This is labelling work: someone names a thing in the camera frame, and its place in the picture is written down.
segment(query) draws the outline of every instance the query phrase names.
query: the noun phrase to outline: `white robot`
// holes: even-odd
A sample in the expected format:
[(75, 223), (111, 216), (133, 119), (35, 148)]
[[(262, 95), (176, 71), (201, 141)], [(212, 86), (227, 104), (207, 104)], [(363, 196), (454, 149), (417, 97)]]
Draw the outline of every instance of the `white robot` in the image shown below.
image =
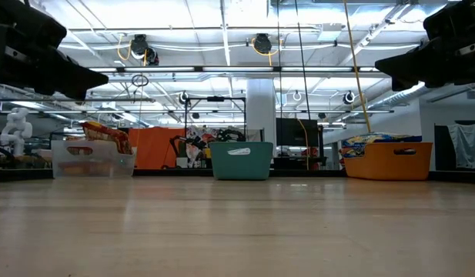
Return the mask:
[[(10, 142), (13, 144), (13, 155), (15, 157), (23, 155), (24, 139), (32, 137), (32, 124), (25, 119), (27, 114), (28, 109), (26, 108), (13, 108), (7, 116), (8, 123), (6, 123), (6, 127), (0, 135), (1, 145), (8, 145)], [(16, 129), (16, 131), (13, 135), (9, 135), (8, 133), (13, 129)]]

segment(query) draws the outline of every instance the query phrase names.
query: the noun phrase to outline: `white column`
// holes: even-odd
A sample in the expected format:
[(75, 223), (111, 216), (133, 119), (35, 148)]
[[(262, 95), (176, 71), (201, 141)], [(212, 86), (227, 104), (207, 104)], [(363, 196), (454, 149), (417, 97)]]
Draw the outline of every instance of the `white column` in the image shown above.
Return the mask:
[(246, 90), (247, 128), (264, 129), (265, 142), (276, 152), (275, 86), (272, 79), (248, 79)]

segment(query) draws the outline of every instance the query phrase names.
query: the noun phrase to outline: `orange plastic bin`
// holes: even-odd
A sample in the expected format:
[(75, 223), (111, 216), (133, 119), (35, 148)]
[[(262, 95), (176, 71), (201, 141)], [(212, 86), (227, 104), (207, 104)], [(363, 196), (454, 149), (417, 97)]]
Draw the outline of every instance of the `orange plastic bin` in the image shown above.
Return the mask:
[(431, 152), (432, 142), (370, 143), (363, 157), (345, 158), (346, 174), (372, 180), (425, 180)]

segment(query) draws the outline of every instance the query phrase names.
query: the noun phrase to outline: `teal plastic bin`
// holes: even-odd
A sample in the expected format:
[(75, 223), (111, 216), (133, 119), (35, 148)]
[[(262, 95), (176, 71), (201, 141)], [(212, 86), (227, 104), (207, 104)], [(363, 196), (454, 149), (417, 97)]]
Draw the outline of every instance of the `teal plastic bin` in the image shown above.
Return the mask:
[(273, 157), (271, 142), (212, 142), (213, 176), (218, 180), (266, 180)]

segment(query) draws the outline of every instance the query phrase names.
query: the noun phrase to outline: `storage bin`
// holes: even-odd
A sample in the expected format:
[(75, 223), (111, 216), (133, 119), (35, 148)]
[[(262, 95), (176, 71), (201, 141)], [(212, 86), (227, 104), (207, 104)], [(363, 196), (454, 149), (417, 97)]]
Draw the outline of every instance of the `storage bin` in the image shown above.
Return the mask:
[(213, 176), (218, 180), (266, 180), (271, 142), (211, 142)]
[(346, 174), (372, 180), (425, 180), (431, 152), (431, 142), (370, 143), (363, 157), (344, 159)]
[(52, 141), (52, 172), (60, 177), (132, 176), (135, 155), (123, 155), (115, 142)]

